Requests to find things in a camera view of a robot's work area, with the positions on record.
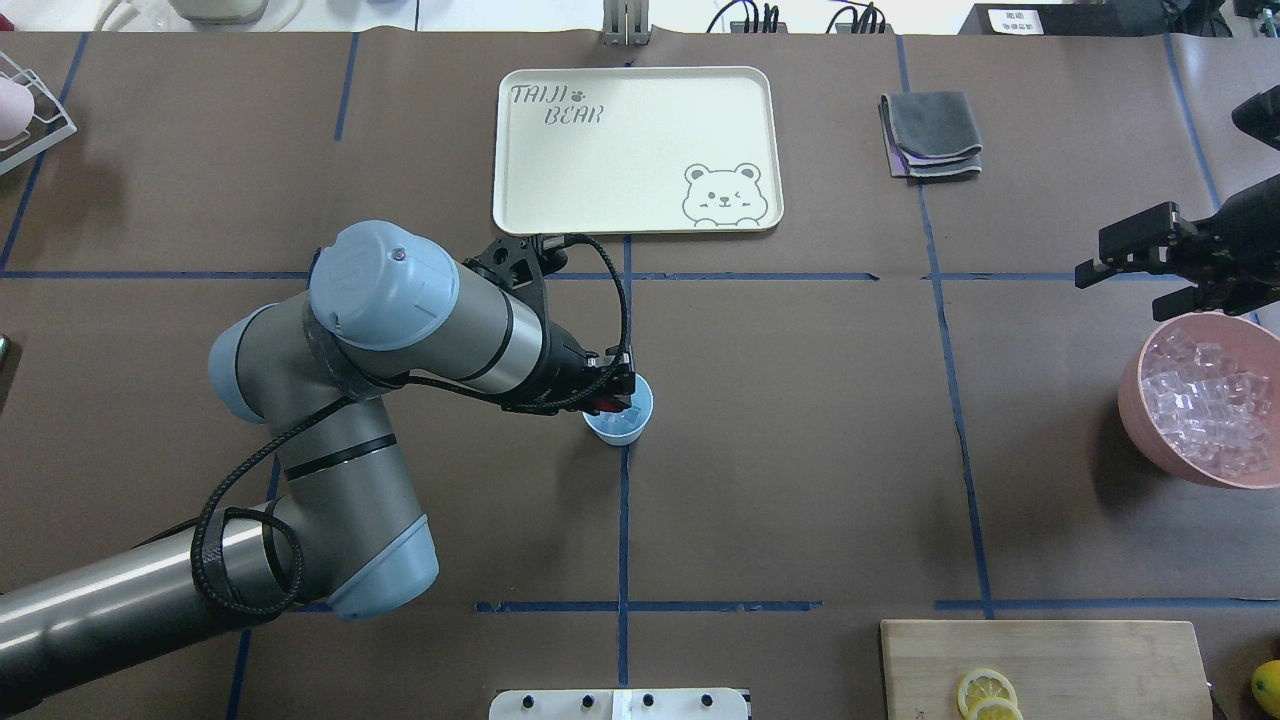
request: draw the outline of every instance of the wooden cutting board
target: wooden cutting board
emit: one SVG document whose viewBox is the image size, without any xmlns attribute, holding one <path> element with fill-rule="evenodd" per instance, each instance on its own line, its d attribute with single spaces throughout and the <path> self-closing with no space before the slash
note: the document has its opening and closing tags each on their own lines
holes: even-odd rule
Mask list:
<svg viewBox="0 0 1280 720">
<path fill-rule="evenodd" d="M 975 667 L 1014 684 L 1025 720 L 1210 720 L 1196 629 L 1155 620 L 883 620 L 888 720 L 959 720 Z"/>
</svg>

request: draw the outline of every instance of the white label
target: white label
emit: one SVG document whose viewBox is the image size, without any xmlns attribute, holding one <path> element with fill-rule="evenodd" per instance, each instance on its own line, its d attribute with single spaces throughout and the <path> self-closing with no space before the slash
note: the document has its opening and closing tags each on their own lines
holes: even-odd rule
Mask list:
<svg viewBox="0 0 1280 720">
<path fill-rule="evenodd" d="M 1036 10 L 987 10 L 987 17 L 991 18 L 991 29 L 1001 35 L 1044 35 Z"/>
</svg>

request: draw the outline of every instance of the pink bowl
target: pink bowl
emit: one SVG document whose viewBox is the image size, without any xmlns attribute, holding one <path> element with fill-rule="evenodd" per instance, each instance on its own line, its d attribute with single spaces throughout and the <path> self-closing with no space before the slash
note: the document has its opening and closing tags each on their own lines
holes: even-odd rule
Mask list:
<svg viewBox="0 0 1280 720">
<path fill-rule="evenodd" d="M 1156 429 L 1156 423 L 1142 400 L 1142 364 L 1156 340 L 1172 328 L 1184 332 L 1192 342 L 1220 343 L 1226 354 L 1239 361 L 1242 370 L 1271 378 L 1272 387 L 1280 384 L 1280 338 L 1276 336 L 1254 323 L 1219 313 L 1196 313 L 1174 318 L 1156 328 L 1124 370 L 1124 380 L 1120 383 L 1120 420 L 1124 421 L 1124 429 L 1133 443 L 1162 470 L 1184 480 L 1219 488 L 1280 487 L 1280 443 L 1274 442 L 1271 446 L 1274 466 L 1270 470 L 1239 478 L 1220 478 L 1184 460 Z M 1280 402 L 1262 418 L 1262 421 L 1272 437 L 1280 438 Z"/>
</svg>

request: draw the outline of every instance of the small light blue cup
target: small light blue cup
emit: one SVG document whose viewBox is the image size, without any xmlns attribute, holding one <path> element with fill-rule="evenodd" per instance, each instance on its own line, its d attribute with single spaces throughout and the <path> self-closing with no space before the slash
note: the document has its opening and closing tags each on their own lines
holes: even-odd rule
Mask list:
<svg viewBox="0 0 1280 720">
<path fill-rule="evenodd" d="M 653 416 L 653 389 L 644 378 L 636 375 L 636 392 L 631 396 L 631 409 L 622 413 L 582 413 L 586 424 L 609 445 L 631 445 L 644 432 Z"/>
</svg>

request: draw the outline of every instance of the robotic arm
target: robotic arm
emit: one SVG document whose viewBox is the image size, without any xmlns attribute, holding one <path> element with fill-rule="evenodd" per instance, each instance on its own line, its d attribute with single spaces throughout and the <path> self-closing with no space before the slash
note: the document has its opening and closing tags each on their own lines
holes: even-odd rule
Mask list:
<svg viewBox="0 0 1280 720">
<path fill-rule="evenodd" d="M 607 360 L 547 318 L 543 278 L 575 243 L 600 251 L 623 302 Z M 503 238 L 460 265 L 390 223 L 347 228 L 307 292 L 259 309 L 210 352 L 218 396 L 275 439 L 179 532 L 0 596 L 0 716 L 294 602 L 328 598 L 353 621 L 417 597 L 439 568 L 380 396 L 416 383 L 517 413 L 621 411 L 628 334 L 621 282 L 589 237 Z M 289 493 L 218 511 L 275 450 Z"/>
<path fill-rule="evenodd" d="M 1280 86 L 1231 113 L 1235 126 L 1280 150 Z M 1156 320 L 1222 310 L 1243 315 L 1280 300 L 1280 176 L 1226 200 L 1203 220 L 1162 202 L 1098 231 L 1098 258 L 1075 268 L 1085 288 L 1119 273 L 1176 274 L 1193 283 L 1152 302 Z"/>
</svg>

